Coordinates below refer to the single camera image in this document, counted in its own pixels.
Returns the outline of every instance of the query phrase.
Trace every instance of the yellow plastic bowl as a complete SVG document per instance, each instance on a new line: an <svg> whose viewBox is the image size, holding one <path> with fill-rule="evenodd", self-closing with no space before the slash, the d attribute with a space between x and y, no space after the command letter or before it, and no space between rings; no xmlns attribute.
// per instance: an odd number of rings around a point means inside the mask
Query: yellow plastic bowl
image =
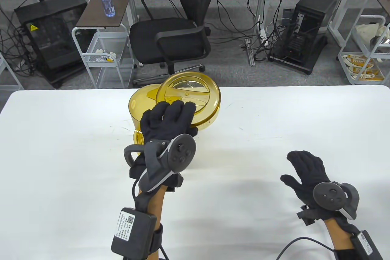
<svg viewBox="0 0 390 260"><path fill-rule="evenodd" d="M166 101L171 104L175 100L196 104L191 126L202 130L217 118L221 92L213 79L199 72L174 74L162 84L151 84L137 90L129 101L129 112L135 127L134 143L144 143L140 130L143 113L152 109L156 103Z"/></svg>

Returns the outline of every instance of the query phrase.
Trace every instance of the qr code label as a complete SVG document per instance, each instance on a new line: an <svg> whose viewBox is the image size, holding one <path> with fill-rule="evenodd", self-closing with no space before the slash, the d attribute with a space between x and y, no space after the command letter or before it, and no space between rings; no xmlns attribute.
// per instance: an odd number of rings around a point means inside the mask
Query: qr code label
<svg viewBox="0 0 390 260"><path fill-rule="evenodd" d="M133 228L134 219L135 215L121 211L121 215L118 219L117 230L115 231L115 236L128 241L130 238L131 229Z"/></svg>
<svg viewBox="0 0 390 260"><path fill-rule="evenodd" d="M358 234L359 242L362 244L366 254L369 256L372 254L373 250L370 246L370 244L367 242L367 239L363 235L363 233Z"/></svg>

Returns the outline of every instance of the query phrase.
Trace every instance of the white tabletop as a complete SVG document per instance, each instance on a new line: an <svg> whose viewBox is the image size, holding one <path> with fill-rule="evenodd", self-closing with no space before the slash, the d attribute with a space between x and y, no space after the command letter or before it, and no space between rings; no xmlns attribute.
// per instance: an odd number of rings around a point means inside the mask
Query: white tabletop
<svg viewBox="0 0 390 260"><path fill-rule="evenodd" d="M0 259L121 260L110 251L133 206L123 149L135 90L18 91L0 114ZM384 86L221 88L218 118L196 137L184 183L165 196L171 260L274 260L290 240L331 245L323 223L279 177L291 150L321 157L332 180L360 193L355 224L390 254L390 91ZM334 257L314 243L283 259Z"/></svg>

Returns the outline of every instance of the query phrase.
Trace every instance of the computer tower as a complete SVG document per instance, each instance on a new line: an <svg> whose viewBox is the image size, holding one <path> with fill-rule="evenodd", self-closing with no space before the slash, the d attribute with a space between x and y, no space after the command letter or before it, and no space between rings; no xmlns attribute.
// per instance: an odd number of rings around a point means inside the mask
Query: computer tower
<svg viewBox="0 0 390 260"><path fill-rule="evenodd" d="M327 44L324 32L340 0L300 0L268 59L310 75Z"/></svg>
<svg viewBox="0 0 390 260"><path fill-rule="evenodd" d="M71 32L86 6L85 0L46 0L15 9L37 56L37 70L55 88L85 70ZM81 30L77 35L83 51L93 34L93 30Z"/></svg>

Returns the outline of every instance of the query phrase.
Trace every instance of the forearm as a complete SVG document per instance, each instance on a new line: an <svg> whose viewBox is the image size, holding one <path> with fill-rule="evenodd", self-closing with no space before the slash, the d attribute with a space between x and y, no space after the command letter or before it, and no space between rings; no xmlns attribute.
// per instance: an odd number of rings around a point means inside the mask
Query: forearm
<svg viewBox="0 0 390 260"><path fill-rule="evenodd" d="M160 228L160 220L161 220L161 212L163 209L163 201L165 192L167 191L167 186L162 185L156 195L150 200L147 212L148 214L153 214L157 217L157 222L154 230L158 230ZM158 251L150 254L147 260L158 260Z"/></svg>
<svg viewBox="0 0 390 260"><path fill-rule="evenodd" d="M334 218L324 221L332 239L335 250L354 249L351 234L343 231Z"/></svg>

